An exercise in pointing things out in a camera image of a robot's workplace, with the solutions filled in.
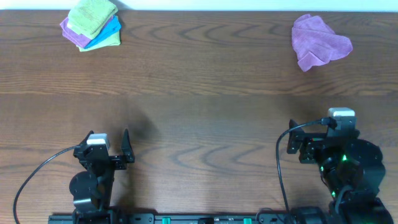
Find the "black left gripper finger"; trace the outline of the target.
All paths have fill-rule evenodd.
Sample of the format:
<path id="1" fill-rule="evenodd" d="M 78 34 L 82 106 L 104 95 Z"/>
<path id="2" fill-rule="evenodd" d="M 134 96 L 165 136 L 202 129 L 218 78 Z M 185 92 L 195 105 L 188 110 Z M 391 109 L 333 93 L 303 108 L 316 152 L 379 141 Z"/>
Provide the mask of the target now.
<path id="1" fill-rule="evenodd" d="M 87 145 L 87 140 L 88 140 L 88 138 L 89 138 L 89 136 L 91 135 L 91 134 L 93 134 L 94 133 L 94 131 L 93 130 L 91 130 L 86 136 L 85 136 L 85 138 L 81 141 L 81 143 L 80 143 L 80 147 L 85 147 L 86 145 Z"/>
<path id="2" fill-rule="evenodd" d="M 123 156 L 124 156 L 126 163 L 134 163 L 135 162 L 135 157 L 134 157 L 134 153 L 132 150 L 128 129 L 124 130 L 123 138 L 122 138 L 122 142 L 121 142 L 121 150 L 123 152 Z"/>

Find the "green microfibre cloth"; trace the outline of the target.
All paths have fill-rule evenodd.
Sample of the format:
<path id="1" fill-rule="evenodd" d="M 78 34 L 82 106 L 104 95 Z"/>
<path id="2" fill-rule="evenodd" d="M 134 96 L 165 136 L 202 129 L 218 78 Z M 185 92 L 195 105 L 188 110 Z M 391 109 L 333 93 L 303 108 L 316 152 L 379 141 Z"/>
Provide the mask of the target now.
<path id="1" fill-rule="evenodd" d="M 78 35 L 94 39 L 117 12 L 117 6 L 109 0 L 81 0 L 68 13 L 67 27 Z"/>

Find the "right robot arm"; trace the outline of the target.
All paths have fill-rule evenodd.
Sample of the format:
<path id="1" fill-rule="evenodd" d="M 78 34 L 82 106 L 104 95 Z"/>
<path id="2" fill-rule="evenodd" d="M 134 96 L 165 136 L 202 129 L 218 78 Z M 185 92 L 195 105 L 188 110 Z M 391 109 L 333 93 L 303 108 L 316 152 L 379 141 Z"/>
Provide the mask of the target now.
<path id="1" fill-rule="evenodd" d="M 325 133 L 306 133 L 289 122 L 287 153 L 299 154 L 302 164 L 316 164 L 333 200 L 328 213 L 318 207 L 293 208 L 286 223 L 392 223 L 378 198 L 386 174 L 379 146 L 359 138 L 354 116 L 322 118 Z"/>

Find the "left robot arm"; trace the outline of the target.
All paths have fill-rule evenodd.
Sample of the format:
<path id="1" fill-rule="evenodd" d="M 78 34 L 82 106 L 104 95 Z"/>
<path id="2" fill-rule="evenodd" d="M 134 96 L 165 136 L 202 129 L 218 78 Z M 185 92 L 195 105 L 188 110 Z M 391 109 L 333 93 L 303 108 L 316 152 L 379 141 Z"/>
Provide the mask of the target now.
<path id="1" fill-rule="evenodd" d="M 118 208 L 110 206 L 114 173 L 127 169 L 135 161 L 129 131 L 124 130 L 122 154 L 110 156 L 108 135 L 90 131 L 73 150 L 73 155 L 85 168 L 70 181 L 75 211 L 73 223 L 127 223 L 128 218 Z"/>

